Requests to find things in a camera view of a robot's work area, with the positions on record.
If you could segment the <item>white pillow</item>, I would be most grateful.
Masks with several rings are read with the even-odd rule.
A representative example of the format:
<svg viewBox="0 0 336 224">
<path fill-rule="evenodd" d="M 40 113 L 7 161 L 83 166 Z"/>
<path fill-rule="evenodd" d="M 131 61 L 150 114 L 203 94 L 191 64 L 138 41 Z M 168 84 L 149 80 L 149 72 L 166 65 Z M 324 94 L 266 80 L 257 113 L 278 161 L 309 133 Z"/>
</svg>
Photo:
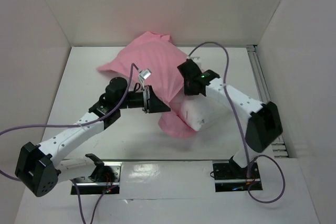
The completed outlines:
<svg viewBox="0 0 336 224">
<path fill-rule="evenodd" d="M 201 131 L 231 114 L 231 109 L 203 95 L 185 96 L 179 109 L 181 119 L 194 131 Z"/>
</svg>

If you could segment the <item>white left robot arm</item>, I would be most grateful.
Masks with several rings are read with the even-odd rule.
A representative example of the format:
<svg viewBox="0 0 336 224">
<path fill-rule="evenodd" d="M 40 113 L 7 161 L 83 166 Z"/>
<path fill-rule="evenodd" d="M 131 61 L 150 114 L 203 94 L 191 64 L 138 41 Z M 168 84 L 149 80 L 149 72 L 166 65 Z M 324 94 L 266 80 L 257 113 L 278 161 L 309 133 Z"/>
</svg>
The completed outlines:
<svg viewBox="0 0 336 224">
<path fill-rule="evenodd" d="M 112 185 L 116 172 L 93 153 L 80 159 L 66 156 L 93 136 L 102 133 L 121 116 L 122 109 L 142 108 L 145 113 L 171 109 L 151 86 L 131 91 L 125 78 L 110 80 L 105 92 L 88 112 L 70 128 L 38 145 L 25 144 L 19 154 L 15 175 L 36 197 L 49 193 L 58 183 L 86 177 Z"/>
</svg>

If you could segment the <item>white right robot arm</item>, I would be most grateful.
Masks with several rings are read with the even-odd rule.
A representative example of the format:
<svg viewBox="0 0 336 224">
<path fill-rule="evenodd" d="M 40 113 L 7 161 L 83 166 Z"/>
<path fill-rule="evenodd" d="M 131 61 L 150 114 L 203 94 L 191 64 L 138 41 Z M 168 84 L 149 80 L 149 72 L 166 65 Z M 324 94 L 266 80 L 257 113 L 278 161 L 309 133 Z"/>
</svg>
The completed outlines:
<svg viewBox="0 0 336 224">
<path fill-rule="evenodd" d="M 179 65 L 178 70 L 183 77 L 186 95 L 180 114 L 193 130 L 198 132 L 217 120 L 216 108 L 233 112 L 243 145 L 230 159 L 229 172 L 235 178 L 242 177 L 251 166 L 250 162 L 283 132 L 277 106 L 245 95 L 214 71 L 202 71 L 191 59 Z"/>
</svg>

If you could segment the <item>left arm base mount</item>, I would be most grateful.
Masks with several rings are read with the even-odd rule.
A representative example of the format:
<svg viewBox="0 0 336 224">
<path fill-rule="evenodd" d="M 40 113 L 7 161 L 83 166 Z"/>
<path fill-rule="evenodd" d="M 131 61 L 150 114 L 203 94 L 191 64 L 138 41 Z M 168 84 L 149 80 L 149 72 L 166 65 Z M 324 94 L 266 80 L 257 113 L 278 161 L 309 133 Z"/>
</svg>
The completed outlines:
<svg viewBox="0 0 336 224">
<path fill-rule="evenodd" d="M 99 195 L 105 192 L 107 195 L 120 193 L 121 163 L 103 161 L 94 154 L 86 154 L 85 159 L 93 162 L 92 171 L 88 176 L 80 176 L 74 179 L 81 195 Z"/>
</svg>

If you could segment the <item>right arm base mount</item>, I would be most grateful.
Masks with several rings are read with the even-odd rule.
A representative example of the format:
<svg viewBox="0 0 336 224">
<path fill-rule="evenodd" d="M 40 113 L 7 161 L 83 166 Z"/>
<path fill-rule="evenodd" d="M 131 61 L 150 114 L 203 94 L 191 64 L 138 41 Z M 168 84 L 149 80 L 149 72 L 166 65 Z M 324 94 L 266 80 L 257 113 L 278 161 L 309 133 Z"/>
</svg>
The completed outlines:
<svg viewBox="0 0 336 224">
<path fill-rule="evenodd" d="M 263 190 L 259 167 L 254 163 L 251 168 L 251 178 L 246 177 L 246 170 L 242 172 L 233 171 L 229 162 L 213 162 L 213 171 L 210 172 L 210 177 L 214 179 L 215 192 L 236 192 L 250 190 Z"/>
</svg>

